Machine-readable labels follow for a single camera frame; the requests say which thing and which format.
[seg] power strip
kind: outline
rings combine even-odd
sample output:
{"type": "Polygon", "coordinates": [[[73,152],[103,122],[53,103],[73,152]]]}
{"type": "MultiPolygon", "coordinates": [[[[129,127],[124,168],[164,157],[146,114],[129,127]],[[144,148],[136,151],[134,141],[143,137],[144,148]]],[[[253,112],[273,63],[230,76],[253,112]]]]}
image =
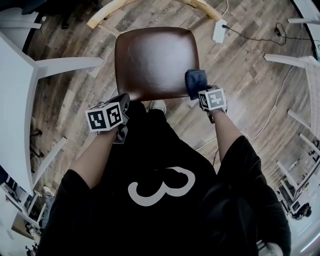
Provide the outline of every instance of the power strip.
{"type": "Polygon", "coordinates": [[[214,24],[212,40],[216,43],[222,44],[224,42],[226,28],[223,25],[227,25],[227,22],[223,19],[214,24]]]}

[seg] white shoe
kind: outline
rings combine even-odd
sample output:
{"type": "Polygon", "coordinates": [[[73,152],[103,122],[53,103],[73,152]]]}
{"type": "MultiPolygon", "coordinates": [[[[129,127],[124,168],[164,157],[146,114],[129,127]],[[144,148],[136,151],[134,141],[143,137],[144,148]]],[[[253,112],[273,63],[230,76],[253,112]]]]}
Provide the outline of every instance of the white shoe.
{"type": "Polygon", "coordinates": [[[55,193],[53,193],[52,191],[51,191],[51,189],[50,188],[48,188],[47,186],[44,186],[43,187],[43,190],[44,190],[44,192],[45,192],[45,195],[50,195],[50,196],[52,196],[52,197],[54,197],[55,196],[55,193]]]}
{"type": "Polygon", "coordinates": [[[150,110],[161,110],[165,114],[167,112],[167,106],[162,99],[152,100],[150,102],[150,110]]]}

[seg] wooden floor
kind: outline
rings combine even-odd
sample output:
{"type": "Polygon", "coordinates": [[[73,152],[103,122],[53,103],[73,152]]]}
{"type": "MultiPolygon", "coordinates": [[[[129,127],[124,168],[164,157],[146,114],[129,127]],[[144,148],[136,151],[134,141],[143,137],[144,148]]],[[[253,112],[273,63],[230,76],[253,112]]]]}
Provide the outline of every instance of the wooden floor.
{"type": "MultiPolygon", "coordinates": [[[[221,13],[225,0],[208,2],[221,13]]],[[[42,137],[33,140],[45,155],[65,136],[68,141],[51,163],[40,184],[56,190],[72,162],[92,141],[85,110],[98,101],[109,99],[116,88],[114,48],[116,38],[100,28],[91,29],[86,23],[96,12],[83,3],[69,20],[67,30],[61,30],[60,17],[48,17],[41,31],[37,31],[28,49],[34,60],[60,57],[101,57],[102,67],[71,71],[43,78],[39,81],[32,119],[32,129],[41,129],[42,137]]],[[[288,37],[301,37],[298,24],[288,24],[287,18],[298,17],[290,0],[229,0],[224,16],[227,25],[247,37],[273,38],[276,22],[284,25],[288,37]]],[[[264,54],[282,54],[297,57],[301,41],[288,40],[284,46],[266,41],[252,41],[229,31],[223,44],[212,41],[214,22],[200,11],[169,0],[145,0],[126,6],[107,22],[120,31],[146,27],[181,27],[195,36],[200,68],[206,70],[208,83],[222,87],[228,101],[228,116],[249,136],[255,136],[264,126],[277,94],[291,66],[266,62],[264,54]]],[[[303,37],[309,38],[303,29],[303,37]]],[[[310,41],[303,41],[301,56],[312,55],[310,41]]],[[[180,138],[197,149],[216,137],[215,127],[198,107],[198,101],[188,98],[166,100],[167,120],[180,138]]],[[[251,143],[262,160],[262,170],[269,185],[279,183],[282,174],[276,161],[289,166],[310,149],[299,139],[302,132],[310,140],[307,129],[289,117],[291,108],[310,120],[310,99],[305,71],[295,67],[289,75],[278,103],[264,131],[251,143]]],[[[213,161],[217,141],[199,152],[213,161]]],[[[36,169],[39,160],[32,161],[36,169]]],[[[215,160],[219,169],[219,155],[215,160]]]]}

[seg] black cable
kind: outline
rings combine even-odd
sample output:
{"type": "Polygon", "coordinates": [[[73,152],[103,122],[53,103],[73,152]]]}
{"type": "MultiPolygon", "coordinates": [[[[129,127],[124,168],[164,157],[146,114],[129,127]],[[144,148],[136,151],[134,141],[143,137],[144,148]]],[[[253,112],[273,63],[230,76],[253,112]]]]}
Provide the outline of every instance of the black cable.
{"type": "Polygon", "coordinates": [[[215,154],[214,154],[212,166],[215,165],[215,161],[216,161],[216,157],[217,157],[218,150],[219,150],[219,148],[216,149],[216,152],[215,152],[215,154]]]}
{"type": "Polygon", "coordinates": [[[225,29],[231,30],[233,32],[236,32],[237,34],[239,34],[244,39],[253,40],[253,41],[257,41],[257,42],[258,41],[272,42],[272,43],[277,44],[279,46],[284,46],[287,43],[287,39],[308,40],[308,41],[320,42],[320,40],[313,40],[313,39],[310,39],[310,38],[288,37],[284,25],[282,25],[280,22],[277,22],[275,24],[274,32],[278,37],[284,38],[284,42],[283,43],[274,41],[272,39],[263,39],[263,38],[262,39],[256,39],[256,38],[247,37],[247,36],[242,35],[238,31],[233,30],[232,28],[228,27],[227,25],[222,25],[222,27],[225,28],[225,29]],[[284,36],[281,34],[280,29],[278,28],[278,25],[281,25],[282,30],[284,32],[284,36]]]}
{"type": "Polygon", "coordinates": [[[256,39],[256,38],[251,38],[251,37],[244,36],[244,35],[242,35],[241,33],[239,33],[238,31],[235,31],[235,30],[233,30],[232,28],[228,27],[227,25],[222,25],[222,27],[225,28],[225,29],[231,30],[231,31],[233,31],[233,32],[236,32],[236,33],[239,34],[242,38],[247,39],[247,40],[253,40],[253,41],[257,41],[257,42],[259,42],[259,41],[272,42],[272,43],[275,43],[275,44],[277,44],[277,45],[279,45],[279,46],[284,46],[284,45],[287,43],[287,37],[285,37],[284,43],[279,43],[279,42],[273,41],[272,39],[263,39],[263,38],[262,38],[262,39],[256,39]]]}

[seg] brown leather chair seat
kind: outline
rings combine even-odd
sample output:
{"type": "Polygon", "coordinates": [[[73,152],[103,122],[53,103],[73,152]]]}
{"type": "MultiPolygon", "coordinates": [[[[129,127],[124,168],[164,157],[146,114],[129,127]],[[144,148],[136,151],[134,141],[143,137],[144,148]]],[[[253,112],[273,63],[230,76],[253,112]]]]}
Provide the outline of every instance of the brown leather chair seat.
{"type": "Polygon", "coordinates": [[[199,69],[195,37],[179,27],[125,32],[116,39],[114,55],[118,93],[131,100],[186,97],[185,73],[199,69]]]}

